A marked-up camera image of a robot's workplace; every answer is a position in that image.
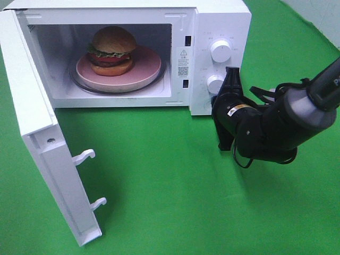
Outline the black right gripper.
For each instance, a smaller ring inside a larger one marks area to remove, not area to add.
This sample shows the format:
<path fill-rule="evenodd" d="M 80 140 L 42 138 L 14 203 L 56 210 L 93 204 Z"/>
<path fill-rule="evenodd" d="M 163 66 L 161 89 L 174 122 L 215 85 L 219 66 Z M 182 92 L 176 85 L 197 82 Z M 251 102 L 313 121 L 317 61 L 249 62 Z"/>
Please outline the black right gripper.
<path fill-rule="evenodd" d="M 241 110 L 252 109 L 243 95 L 239 67 L 226 67 L 226 77 L 212 105 L 212 117 L 217 130 L 236 133 L 243 118 Z"/>

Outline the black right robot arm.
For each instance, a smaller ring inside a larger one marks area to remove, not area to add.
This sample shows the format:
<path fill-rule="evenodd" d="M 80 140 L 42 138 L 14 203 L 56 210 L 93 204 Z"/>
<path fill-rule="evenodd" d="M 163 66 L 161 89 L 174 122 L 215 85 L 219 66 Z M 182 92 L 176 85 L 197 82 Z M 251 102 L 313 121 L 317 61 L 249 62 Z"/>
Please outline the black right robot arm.
<path fill-rule="evenodd" d="M 281 83 L 274 91 L 251 87 L 263 103 L 243 93 L 240 69 L 226 68 L 219 93 L 212 99 L 212 118 L 221 151 L 253 160 L 289 164 L 298 146 L 332 126 L 339 107 L 339 60 L 313 79 Z"/>

